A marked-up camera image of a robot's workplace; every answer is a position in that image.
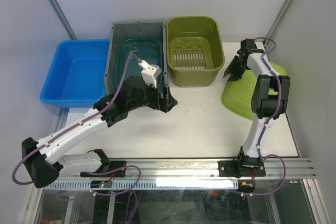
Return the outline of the lime green plastic basin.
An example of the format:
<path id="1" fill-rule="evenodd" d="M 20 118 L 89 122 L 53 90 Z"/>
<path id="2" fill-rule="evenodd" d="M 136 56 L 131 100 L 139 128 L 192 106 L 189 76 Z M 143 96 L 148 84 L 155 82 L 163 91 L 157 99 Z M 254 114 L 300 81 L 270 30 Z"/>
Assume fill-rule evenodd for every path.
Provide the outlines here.
<path id="1" fill-rule="evenodd" d="M 246 119 L 265 120 L 268 124 L 287 109 L 290 78 L 264 57 L 249 57 L 247 67 L 241 79 L 228 79 L 222 104 Z"/>

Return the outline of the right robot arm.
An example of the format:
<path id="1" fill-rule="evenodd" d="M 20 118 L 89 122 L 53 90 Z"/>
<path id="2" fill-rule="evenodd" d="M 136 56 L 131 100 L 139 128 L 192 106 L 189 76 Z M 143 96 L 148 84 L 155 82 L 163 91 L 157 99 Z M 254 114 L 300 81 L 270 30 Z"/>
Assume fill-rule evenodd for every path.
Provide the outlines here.
<path id="1" fill-rule="evenodd" d="M 277 71 L 254 39 L 244 39 L 224 72 L 228 78 L 221 101 L 252 125 L 237 157 L 224 165 L 228 176 L 265 176 L 262 148 L 270 128 L 287 109 L 290 78 Z"/>

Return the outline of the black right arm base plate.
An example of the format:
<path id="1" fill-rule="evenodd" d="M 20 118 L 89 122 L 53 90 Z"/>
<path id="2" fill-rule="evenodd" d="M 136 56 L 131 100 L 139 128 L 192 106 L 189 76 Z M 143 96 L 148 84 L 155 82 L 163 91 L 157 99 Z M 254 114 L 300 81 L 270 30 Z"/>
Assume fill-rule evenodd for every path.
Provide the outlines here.
<path id="1" fill-rule="evenodd" d="M 220 177 L 265 177 L 265 169 L 256 166 L 244 166 L 236 160 L 219 161 L 218 171 Z"/>

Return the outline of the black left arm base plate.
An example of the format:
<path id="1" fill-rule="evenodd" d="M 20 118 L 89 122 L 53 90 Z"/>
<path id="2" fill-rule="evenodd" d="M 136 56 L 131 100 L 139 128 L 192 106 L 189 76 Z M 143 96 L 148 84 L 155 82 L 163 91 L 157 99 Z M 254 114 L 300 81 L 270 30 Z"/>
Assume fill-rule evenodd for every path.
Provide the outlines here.
<path id="1" fill-rule="evenodd" d="M 95 173 L 105 173 L 105 172 L 109 172 L 111 170 L 123 167 L 127 164 L 126 161 L 117 161 L 117 160 L 111 160 L 110 164 L 108 166 L 105 166 L 104 168 L 99 168 L 97 171 L 95 171 Z M 99 177 L 99 178 L 103 178 L 103 177 L 116 177 L 116 178 L 120 178 L 120 177 L 125 177 L 125 171 L 126 169 L 124 168 L 123 170 L 119 170 L 113 174 L 109 174 L 109 175 L 90 175 L 86 172 L 81 172 L 80 173 L 80 177 Z"/>

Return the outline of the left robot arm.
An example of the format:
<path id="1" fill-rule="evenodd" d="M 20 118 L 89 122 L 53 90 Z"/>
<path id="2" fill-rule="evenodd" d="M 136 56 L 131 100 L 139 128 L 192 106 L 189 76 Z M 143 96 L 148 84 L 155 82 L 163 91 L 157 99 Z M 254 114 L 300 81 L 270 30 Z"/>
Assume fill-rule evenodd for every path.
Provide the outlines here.
<path id="1" fill-rule="evenodd" d="M 77 121 L 48 137 L 37 141 L 29 137 L 22 142 L 23 165 L 31 183 L 36 188 L 43 188 L 61 175 L 103 177 L 109 171 L 118 171 L 119 167 L 111 165 L 102 149 L 84 154 L 68 155 L 67 152 L 89 136 L 126 119 L 131 111 L 148 107 L 167 113 L 177 104 L 169 86 L 164 86 L 160 93 L 143 78 L 128 77 L 112 95 L 101 98 Z"/>

